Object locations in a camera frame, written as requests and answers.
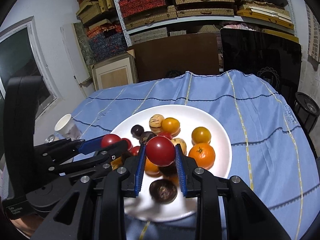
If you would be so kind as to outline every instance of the wooden frame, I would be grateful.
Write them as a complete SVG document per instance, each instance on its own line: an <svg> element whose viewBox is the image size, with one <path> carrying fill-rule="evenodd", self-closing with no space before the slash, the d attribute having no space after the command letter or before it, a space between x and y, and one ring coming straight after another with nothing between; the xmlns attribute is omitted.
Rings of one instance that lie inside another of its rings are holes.
<svg viewBox="0 0 320 240"><path fill-rule="evenodd" d="M137 83L134 50L94 64L92 77L96 91Z"/></svg>

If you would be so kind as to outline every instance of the orange tomato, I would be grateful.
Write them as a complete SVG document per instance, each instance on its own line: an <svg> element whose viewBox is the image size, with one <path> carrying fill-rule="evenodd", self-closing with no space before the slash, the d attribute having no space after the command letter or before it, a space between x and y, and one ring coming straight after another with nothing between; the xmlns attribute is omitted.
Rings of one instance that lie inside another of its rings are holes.
<svg viewBox="0 0 320 240"><path fill-rule="evenodd" d="M180 123L177 119L172 118L172 117L168 117L168 118L162 120L161 129L164 132L175 134L180 129Z"/></svg>
<svg viewBox="0 0 320 240"><path fill-rule="evenodd" d="M200 126L192 131L191 138L194 144L210 143L211 133L207 128Z"/></svg>
<svg viewBox="0 0 320 240"><path fill-rule="evenodd" d="M198 143L189 152L189 157L194 158L198 167L210 169L216 158L214 149L207 143Z"/></svg>
<svg viewBox="0 0 320 240"><path fill-rule="evenodd" d="M154 176L159 174L159 167L154 165L148 158L146 159L146 165L144 166L144 171L149 176Z"/></svg>

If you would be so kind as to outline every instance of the black screen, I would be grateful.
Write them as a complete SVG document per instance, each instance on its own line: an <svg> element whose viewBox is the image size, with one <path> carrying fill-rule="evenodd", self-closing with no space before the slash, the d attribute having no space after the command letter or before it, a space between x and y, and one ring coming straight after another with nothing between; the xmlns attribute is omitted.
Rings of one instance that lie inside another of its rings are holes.
<svg viewBox="0 0 320 240"><path fill-rule="evenodd" d="M293 105L301 69L299 43L249 30L222 28L220 34L224 71L255 74Z"/></svg>

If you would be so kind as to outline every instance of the fabric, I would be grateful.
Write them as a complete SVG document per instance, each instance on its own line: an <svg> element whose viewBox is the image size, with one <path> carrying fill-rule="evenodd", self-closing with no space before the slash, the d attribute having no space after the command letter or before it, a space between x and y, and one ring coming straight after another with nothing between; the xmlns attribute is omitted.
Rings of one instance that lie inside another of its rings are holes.
<svg viewBox="0 0 320 240"><path fill-rule="evenodd" d="M166 104L197 107L223 125L232 145L229 177L240 176L291 239L300 239L320 210L316 163L284 98L255 75L235 70L219 76L187 72L177 78L99 90L72 116L82 138L88 140L110 133L132 114ZM128 240L193 240L196 215L147 224L126 216L125 223Z"/></svg>

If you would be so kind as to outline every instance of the white plate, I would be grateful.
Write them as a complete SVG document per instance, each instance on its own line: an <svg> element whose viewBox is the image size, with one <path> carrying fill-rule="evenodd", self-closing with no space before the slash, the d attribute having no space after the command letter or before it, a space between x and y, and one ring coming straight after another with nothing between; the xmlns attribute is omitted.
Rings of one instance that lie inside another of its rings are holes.
<svg viewBox="0 0 320 240"><path fill-rule="evenodd" d="M162 114L164 118L174 117L179 120L181 131L178 138L185 140L187 152L192 148L191 133L194 128L204 126L209 129L212 137L210 145L214 148L216 159L209 171L215 176L228 178L231 167L232 150L229 137L223 126L208 113L191 106L164 105L148 108L138 112L121 122L111 133L121 138L131 140L133 146L138 146L139 141L132 137L131 127L136 124L143 126L145 131L150 131L149 119L154 114ZM176 199L169 204L155 203L150 194L150 184L159 178L152 178L147 174L143 176L141 192L137 198L124 200L124 212L140 220L165 222L189 216L197 210L197 199L186 199L178 188Z"/></svg>

